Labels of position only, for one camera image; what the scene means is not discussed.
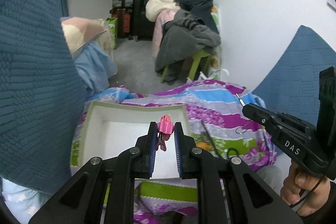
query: silver screw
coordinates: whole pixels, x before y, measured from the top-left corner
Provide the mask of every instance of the silver screw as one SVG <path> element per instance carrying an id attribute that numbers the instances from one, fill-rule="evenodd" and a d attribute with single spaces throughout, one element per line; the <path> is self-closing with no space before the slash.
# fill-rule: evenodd
<path id="1" fill-rule="evenodd" d="M 92 165 L 96 165 L 98 163 L 100 163 L 100 158 L 99 157 L 93 157 L 91 160 L 90 160 L 90 163 Z"/>
<path id="2" fill-rule="evenodd" d="M 202 153 L 202 149 L 199 148 L 199 147 L 194 147 L 191 151 L 192 151 L 192 153 L 194 153 L 194 154 L 196 154 L 196 155 Z"/>
<path id="3" fill-rule="evenodd" d="M 232 162 L 233 164 L 238 165 L 238 164 L 241 164 L 242 160 L 241 160 L 240 158 L 238 158 L 238 157 L 232 157 L 232 158 L 231 158 L 231 162 Z"/>
<path id="4" fill-rule="evenodd" d="M 131 154 L 137 154 L 137 153 L 140 152 L 140 148 L 138 148 L 138 147 L 132 147 L 132 148 L 130 148 L 129 152 Z"/>

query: white box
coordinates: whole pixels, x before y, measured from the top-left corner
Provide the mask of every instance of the white box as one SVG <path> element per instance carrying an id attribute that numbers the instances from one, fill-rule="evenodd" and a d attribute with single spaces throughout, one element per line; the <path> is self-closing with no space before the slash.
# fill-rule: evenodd
<path id="1" fill-rule="evenodd" d="M 150 122 L 159 122 L 170 115 L 173 123 L 181 122 L 183 132 L 189 135 L 189 122 L 184 105 L 167 107 L 140 107 L 93 101 L 85 118 L 78 167 L 90 158 L 103 160 L 117 157 L 135 146 L 137 138 L 147 135 Z M 167 151 L 158 150 L 152 179 L 178 178 L 174 135 L 166 141 Z"/>

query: floor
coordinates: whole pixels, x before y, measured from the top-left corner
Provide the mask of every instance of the floor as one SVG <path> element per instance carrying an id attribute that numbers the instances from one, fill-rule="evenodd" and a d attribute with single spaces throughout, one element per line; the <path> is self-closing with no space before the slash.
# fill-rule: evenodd
<path id="1" fill-rule="evenodd" d="M 118 73 L 110 77 L 111 87 L 124 85 L 133 93 L 153 94 L 171 90 L 186 82 L 187 73 L 182 72 L 177 80 L 160 83 L 161 75 L 154 71 L 152 41 L 119 39 L 114 60 Z"/>

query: green stool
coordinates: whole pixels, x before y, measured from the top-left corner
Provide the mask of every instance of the green stool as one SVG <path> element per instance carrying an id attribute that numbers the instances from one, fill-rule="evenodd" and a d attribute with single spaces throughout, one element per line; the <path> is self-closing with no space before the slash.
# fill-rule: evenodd
<path id="1" fill-rule="evenodd" d="M 205 70 L 208 66 L 209 66 L 209 63 L 210 63 L 210 59 L 211 59 L 211 54 L 206 52 L 205 50 L 201 50 L 200 52 L 196 53 L 195 55 L 193 55 L 193 64 L 190 68 L 190 71 L 189 71 L 189 75 L 188 75 L 188 78 L 191 79 L 192 81 L 194 80 L 195 78 L 195 75 L 196 75 L 196 71 L 197 71 L 197 68 L 198 66 L 200 65 L 200 62 L 201 62 L 201 59 L 203 57 L 207 57 L 207 61 L 204 65 L 204 68 L 203 70 Z M 163 83 L 165 81 L 165 77 L 168 73 L 168 67 L 165 67 L 164 71 L 163 71 L 163 74 L 161 76 L 161 80 L 160 82 Z"/>

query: gray blanket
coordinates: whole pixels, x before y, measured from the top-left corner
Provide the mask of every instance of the gray blanket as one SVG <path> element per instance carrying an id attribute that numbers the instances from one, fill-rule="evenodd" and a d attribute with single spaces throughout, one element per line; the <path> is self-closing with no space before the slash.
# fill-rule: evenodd
<path id="1" fill-rule="evenodd" d="M 155 60 L 155 71 L 184 60 L 200 50 L 212 53 L 221 43 L 220 36 L 201 24 L 189 12 L 180 9 L 174 20 L 163 28 L 163 39 Z"/>

